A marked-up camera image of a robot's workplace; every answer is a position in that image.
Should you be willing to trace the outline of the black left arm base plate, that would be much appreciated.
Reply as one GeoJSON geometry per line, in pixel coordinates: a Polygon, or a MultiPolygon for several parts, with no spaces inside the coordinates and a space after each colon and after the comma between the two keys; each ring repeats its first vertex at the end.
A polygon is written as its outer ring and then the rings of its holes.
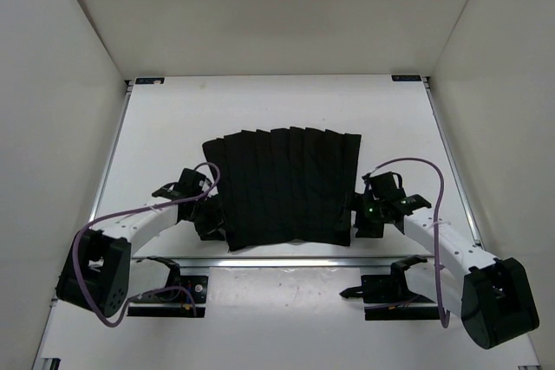
{"type": "Polygon", "coordinates": [[[150,256],[131,263],[127,315],[203,318],[209,276],[183,270],[174,260],[150,256]]]}

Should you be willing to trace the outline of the black pleated skirt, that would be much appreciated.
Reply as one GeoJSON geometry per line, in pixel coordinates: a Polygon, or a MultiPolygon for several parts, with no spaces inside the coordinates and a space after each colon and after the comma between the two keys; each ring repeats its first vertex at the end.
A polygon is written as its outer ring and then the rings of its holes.
{"type": "Polygon", "coordinates": [[[219,175],[231,251],[301,241],[349,246],[362,137],[315,128],[242,130],[202,146],[219,175]]]}

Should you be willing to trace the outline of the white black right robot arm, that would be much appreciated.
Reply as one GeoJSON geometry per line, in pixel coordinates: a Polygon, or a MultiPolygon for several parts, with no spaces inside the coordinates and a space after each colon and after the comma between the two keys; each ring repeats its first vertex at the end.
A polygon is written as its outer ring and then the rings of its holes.
{"type": "Polygon", "coordinates": [[[386,308],[426,298],[443,314],[460,318],[473,342],[490,349],[539,327],[539,315],[524,266],[501,259],[461,237],[435,214],[422,196],[387,200],[355,197],[356,226],[363,230],[394,225],[432,254],[391,263],[387,275],[363,276],[344,298],[362,298],[386,308]]]}

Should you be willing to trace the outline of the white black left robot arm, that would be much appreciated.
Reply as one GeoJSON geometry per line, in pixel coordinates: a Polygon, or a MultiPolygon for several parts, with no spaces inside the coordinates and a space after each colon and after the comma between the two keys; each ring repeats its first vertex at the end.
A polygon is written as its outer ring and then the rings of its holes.
{"type": "Polygon", "coordinates": [[[84,225],[69,249],[56,297],[94,313],[108,328],[121,324],[131,303],[151,298],[177,302],[196,316],[193,286],[182,281],[180,266],[163,256],[135,255],[162,232],[211,210],[218,182],[188,170],[184,179],[154,191],[145,204],[84,225]]]}

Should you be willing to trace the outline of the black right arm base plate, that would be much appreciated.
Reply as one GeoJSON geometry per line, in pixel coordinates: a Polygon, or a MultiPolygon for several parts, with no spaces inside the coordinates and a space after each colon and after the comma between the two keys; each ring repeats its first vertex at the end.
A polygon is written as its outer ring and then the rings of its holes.
{"type": "Polygon", "coordinates": [[[438,308],[424,295],[408,289],[405,272],[415,265],[429,265],[422,256],[409,256],[393,262],[389,273],[362,275],[359,286],[339,293],[343,299],[362,299],[366,321],[437,321],[438,308]]]}

